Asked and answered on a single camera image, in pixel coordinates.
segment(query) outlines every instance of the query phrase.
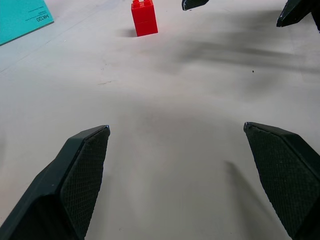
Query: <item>lego stud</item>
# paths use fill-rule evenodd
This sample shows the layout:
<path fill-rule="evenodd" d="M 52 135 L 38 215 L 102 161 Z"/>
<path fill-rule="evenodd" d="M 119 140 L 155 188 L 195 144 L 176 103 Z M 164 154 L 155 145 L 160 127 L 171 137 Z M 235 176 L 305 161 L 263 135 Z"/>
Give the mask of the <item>lego stud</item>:
<path fill-rule="evenodd" d="M 151 6 L 150 0 L 144 0 L 143 3 L 144 3 L 145 6 Z"/>

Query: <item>teal cover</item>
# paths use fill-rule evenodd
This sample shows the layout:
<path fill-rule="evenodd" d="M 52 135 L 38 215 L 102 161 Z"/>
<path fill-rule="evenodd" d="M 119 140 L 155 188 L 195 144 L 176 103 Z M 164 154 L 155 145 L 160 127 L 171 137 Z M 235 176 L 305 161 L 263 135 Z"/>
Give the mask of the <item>teal cover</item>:
<path fill-rule="evenodd" d="M 0 0 L 0 46 L 53 22 L 43 0 Z"/>

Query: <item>textured grip pad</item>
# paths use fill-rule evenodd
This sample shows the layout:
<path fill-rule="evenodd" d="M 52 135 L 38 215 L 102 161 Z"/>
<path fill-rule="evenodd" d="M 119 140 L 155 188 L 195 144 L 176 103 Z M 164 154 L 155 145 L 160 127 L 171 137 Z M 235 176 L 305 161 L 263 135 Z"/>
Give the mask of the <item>textured grip pad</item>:
<path fill-rule="evenodd" d="M 293 239 L 307 239 L 300 237 L 312 232 L 316 226 L 310 223 L 319 218 L 319 155 L 300 136 L 280 128 L 247 122 L 244 131 L 261 184 L 284 228 Z"/>
<path fill-rule="evenodd" d="M 86 236 L 102 183 L 107 150 L 107 128 L 83 145 L 60 192 L 62 204 L 81 238 Z"/>

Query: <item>red toy block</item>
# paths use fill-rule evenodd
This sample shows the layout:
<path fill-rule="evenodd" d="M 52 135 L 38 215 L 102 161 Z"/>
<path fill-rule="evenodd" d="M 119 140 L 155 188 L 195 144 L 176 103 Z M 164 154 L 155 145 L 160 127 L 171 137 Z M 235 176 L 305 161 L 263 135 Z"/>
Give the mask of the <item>red toy block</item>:
<path fill-rule="evenodd" d="M 158 32 L 154 3 L 152 0 L 133 0 L 131 12 L 138 37 Z"/>

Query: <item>white table surface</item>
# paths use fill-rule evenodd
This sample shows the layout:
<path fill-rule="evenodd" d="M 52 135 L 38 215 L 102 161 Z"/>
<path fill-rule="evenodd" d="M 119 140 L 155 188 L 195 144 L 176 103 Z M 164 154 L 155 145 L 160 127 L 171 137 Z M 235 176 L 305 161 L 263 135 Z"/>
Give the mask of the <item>white table surface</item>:
<path fill-rule="evenodd" d="M 320 153 L 320 35 L 276 28 L 285 0 L 48 0 L 55 23 L 0 47 L 0 224 L 67 138 L 111 129 L 86 240 L 288 240 L 245 121 Z"/>

